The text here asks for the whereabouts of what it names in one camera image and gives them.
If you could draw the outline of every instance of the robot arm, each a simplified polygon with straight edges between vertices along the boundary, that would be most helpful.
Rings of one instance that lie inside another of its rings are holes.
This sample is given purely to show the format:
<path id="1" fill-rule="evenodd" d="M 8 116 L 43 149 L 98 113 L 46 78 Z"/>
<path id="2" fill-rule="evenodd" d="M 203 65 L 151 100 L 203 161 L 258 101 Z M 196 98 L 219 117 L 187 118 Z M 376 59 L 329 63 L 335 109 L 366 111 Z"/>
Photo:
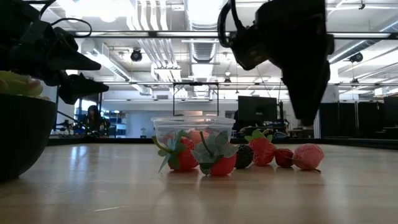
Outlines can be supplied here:
<path id="1" fill-rule="evenodd" d="M 237 31 L 227 37 L 225 20 L 230 10 Z M 245 70 L 266 60 L 279 67 L 296 118 L 311 125 L 330 79 L 327 56 L 334 51 L 325 18 L 325 0 L 273 0 L 264 3 L 254 24 L 245 28 L 235 0 L 229 0 L 218 18 L 218 38 Z"/>
<path id="2" fill-rule="evenodd" d="M 40 12 L 22 0 L 0 1 L 0 70 L 13 71 L 60 85 L 60 98 L 68 104 L 108 91 L 109 87 L 65 70 L 99 70 L 101 65 L 77 52 L 73 36 L 39 19 Z"/>

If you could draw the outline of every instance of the clear plastic container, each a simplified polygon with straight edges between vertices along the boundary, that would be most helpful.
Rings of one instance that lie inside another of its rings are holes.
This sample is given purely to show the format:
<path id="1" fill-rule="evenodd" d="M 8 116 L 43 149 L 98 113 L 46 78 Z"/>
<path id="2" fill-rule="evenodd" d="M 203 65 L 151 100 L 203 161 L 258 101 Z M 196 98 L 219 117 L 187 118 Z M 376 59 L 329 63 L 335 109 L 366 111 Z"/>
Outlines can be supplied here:
<path id="1" fill-rule="evenodd" d="M 228 140 L 231 139 L 234 119 L 222 118 L 218 116 L 174 116 L 165 118 L 152 118 L 154 122 L 156 138 L 158 142 L 164 144 L 167 138 L 181 130 L 188 133 L 189 138 L 195 143 L 201 142 L 200 131 L 203 135 L 222 131 L 228 132 Z"/>

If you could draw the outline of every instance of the table surface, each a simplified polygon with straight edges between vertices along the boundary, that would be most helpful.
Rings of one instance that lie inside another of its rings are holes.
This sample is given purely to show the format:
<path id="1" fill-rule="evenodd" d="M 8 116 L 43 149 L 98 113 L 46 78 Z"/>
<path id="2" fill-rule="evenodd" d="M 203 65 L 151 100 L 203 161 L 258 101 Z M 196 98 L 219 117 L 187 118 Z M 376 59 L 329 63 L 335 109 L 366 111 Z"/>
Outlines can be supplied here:
<path id="1" fill-rule="evenodd" d="M 321 147 L 321 174 L 273 162 L 219 178 L 158 174 L 153 145 L 48 147 L 0 184 L 0 223 L 398 223 L 398 151 Z"/>

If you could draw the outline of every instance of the long hair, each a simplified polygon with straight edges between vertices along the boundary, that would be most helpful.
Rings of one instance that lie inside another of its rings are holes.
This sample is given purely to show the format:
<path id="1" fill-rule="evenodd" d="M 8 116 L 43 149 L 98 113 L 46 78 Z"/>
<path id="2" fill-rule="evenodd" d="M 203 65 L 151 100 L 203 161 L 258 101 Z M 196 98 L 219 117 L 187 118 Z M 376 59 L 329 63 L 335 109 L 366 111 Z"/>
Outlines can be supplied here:
<path id="1" fill-rule="evenodd" d="M 91 117 L 90 111 L 94 111 L 94 118 Z M 95 124 L 96 129 L 100 126 L 100 112 L 98 111 L 98 107 L 95 105 L 89 106 L 87 109 L 87 117 L 89 121 L 93 121 Z"/>

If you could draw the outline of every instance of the computer monitor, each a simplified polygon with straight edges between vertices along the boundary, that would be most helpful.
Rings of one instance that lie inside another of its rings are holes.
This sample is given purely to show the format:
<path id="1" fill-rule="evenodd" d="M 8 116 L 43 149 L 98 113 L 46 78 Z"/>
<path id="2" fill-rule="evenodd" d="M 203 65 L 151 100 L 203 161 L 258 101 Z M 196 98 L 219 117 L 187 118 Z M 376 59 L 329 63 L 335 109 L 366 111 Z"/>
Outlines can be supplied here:
<path id="1" fill-rule="evenodd" d="M 384 119 L 398 121 L 398 97 L 384 97 Z"/>
<path id="2" fill-rule="evenodd" d="M 238 117 L 243 121 L 277 121 L 276 98 L 238 96 Z"/>

